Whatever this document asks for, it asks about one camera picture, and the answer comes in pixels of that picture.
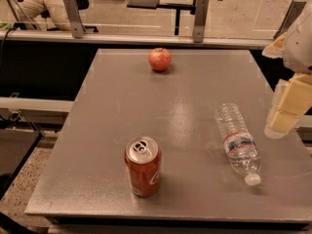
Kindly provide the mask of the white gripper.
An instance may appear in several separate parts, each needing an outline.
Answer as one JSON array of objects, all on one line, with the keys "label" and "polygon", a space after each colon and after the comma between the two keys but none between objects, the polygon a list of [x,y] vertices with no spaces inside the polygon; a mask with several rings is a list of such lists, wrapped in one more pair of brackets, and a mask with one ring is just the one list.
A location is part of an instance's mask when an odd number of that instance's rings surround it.
[{"label": "white gripper", "polygon": [[270,59],[283,57],[284,66],[295,73],[275,87],[264,133],[279,139],[286,136],[312,107],[312,4],[307,3],[298,18],[266,46],[262,54]]}]

